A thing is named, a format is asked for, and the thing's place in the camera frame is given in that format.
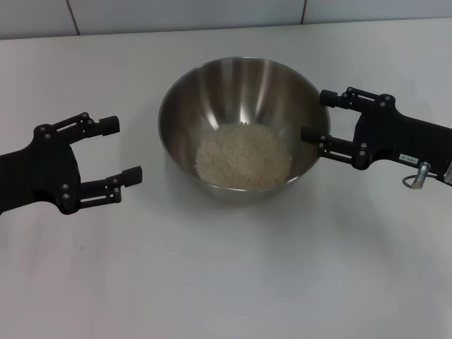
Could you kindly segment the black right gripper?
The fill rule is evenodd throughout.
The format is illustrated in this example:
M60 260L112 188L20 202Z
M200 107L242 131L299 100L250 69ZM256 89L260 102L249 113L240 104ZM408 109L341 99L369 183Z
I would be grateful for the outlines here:
M391 160L418 168L426 162L438 180L451 179L450 128L401 114L391 95L378 96L353 87L342 94L322 90L320 104L350 109L361 116L355 126L354 143L303 127L301 140L315 145L319 157L363 165L364 149L358 145L364 143L371 153L369 164Z

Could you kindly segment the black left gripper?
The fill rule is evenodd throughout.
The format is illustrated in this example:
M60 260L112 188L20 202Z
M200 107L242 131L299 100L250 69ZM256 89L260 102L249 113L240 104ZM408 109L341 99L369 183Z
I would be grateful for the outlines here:
M1 156L1 212L48 202L68 215L79 208L120 203L123 186L143 181L141 166L106 179L81 183L71 148L72 143L85 138L119 132L117 116L96 122L87 112L53 125L36 127L28 146Z

